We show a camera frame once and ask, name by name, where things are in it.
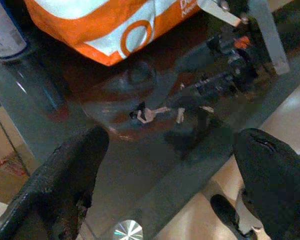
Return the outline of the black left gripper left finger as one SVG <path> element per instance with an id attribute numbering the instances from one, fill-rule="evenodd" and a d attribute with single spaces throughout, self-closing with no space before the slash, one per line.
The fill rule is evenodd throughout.
<path id="1" fill-rule="evenodd" d="M 96 126 L 57 147 L 0 216 L 0 240 L 75 240 L 109 142 Z"/>

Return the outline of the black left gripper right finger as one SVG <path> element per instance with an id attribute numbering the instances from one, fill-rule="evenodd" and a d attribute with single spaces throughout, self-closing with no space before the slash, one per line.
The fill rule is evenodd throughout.
<path id="1" fill-rule="evenodd" d="M 233 153 L 266 234 L 272 240 L 300 240 L 300 155 L 257 128 L 235 135 Z"/>

